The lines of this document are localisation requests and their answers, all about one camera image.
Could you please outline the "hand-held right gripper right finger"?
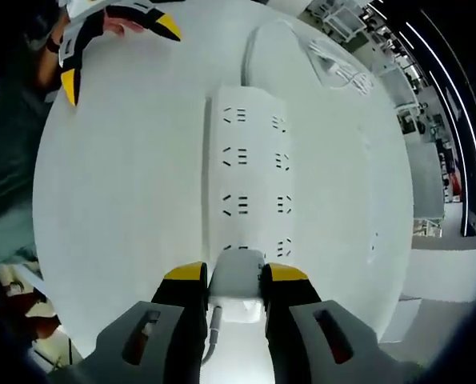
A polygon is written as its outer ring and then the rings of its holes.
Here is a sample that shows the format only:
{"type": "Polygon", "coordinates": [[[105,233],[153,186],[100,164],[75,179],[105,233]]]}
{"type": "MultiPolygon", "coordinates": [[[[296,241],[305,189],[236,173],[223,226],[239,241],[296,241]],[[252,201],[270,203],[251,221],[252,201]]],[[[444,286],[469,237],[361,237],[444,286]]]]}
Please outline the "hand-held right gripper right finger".
{"type": "Polygon", "coordinates": [[[262,269],[266,339],[277,383],[402,383],[404,367],[375,332],[333,300],[323,301],[299,269],[262,269]]]}

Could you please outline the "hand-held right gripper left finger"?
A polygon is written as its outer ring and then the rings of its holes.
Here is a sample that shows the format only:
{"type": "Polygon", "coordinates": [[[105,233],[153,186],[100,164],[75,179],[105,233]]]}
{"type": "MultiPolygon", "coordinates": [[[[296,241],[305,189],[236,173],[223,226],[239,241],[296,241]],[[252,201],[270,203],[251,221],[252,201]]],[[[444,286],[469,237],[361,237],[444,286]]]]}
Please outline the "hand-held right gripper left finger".
{"type": "Polygon", "coordinates": [[[137,302],[99,334],[80,364],[80,381],[198,383],[207,308],[207,265],[174,268],[150,301],[137,302]]]}

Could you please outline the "person's left hand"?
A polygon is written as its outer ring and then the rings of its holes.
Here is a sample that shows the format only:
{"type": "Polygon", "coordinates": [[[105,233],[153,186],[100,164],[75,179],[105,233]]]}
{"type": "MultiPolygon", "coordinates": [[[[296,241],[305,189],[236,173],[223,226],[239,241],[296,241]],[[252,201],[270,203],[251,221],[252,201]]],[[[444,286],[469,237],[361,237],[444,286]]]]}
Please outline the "person's left hand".
{"type": "Polygon", "coordinates": [[[117,36],[123,37],[126,30],[131,30],[135,33],[142,33],[144,28],[139,24],[124,18],[112,18],[107,15],[104,16],[102,30],[104,32],[112,32],[117,36]]]}

